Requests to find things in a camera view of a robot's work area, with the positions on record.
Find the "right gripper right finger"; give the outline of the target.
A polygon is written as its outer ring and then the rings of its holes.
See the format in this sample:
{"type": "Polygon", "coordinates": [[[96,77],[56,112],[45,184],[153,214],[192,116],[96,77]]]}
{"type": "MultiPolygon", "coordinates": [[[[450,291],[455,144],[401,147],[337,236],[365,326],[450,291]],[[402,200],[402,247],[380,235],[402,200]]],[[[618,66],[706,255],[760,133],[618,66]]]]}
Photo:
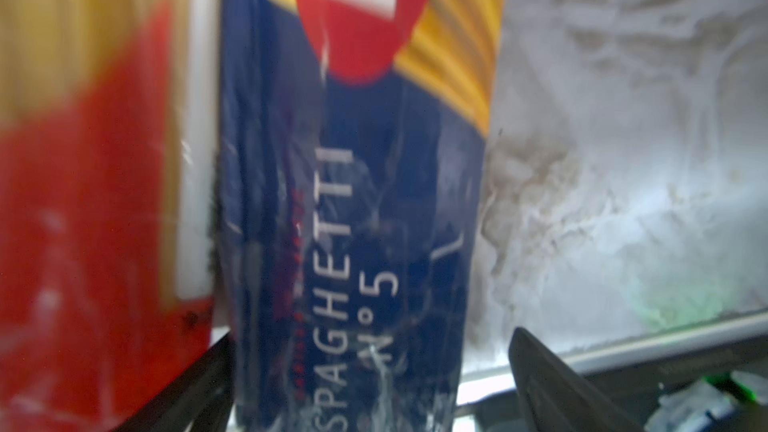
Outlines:
{"type": "Polygon", "coordinates": [[[520,411],[530,431],[642,429],[523,327],[512,334],[509,362],[520,411]]]}

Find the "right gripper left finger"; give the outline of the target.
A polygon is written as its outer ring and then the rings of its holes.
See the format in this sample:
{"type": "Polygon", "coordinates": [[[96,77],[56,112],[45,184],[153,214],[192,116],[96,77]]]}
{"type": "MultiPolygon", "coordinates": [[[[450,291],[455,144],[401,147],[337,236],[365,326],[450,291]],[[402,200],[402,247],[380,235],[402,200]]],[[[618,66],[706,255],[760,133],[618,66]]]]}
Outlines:
{"type": "Polygon", "coordinates": [[[116,432],[225,431],[233,408],[234,352],[225,335],[116,432]]]}

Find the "blue Barilla spaghetti bag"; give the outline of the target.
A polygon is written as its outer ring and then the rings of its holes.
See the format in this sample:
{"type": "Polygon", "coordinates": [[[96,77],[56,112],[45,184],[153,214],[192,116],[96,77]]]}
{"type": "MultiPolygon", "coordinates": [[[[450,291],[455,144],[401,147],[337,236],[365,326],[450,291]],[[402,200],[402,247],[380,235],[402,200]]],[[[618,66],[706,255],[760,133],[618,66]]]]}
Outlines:
{"type": "Polygon", "coordinates": [[[447,431],[504,0],[223,0],[244,431],[447,431]]]}

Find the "red spaghetti bag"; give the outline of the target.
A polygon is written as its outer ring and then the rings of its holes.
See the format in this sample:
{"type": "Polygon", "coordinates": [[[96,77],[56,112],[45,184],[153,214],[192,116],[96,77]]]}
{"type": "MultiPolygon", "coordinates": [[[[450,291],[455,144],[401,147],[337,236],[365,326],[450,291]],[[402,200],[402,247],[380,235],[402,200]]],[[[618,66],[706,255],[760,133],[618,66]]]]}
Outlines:
{"type": "Polygon", "coordinates": [[[109,431],[209,347],[220,0],[1,0],[1,427],[109,431]]]}

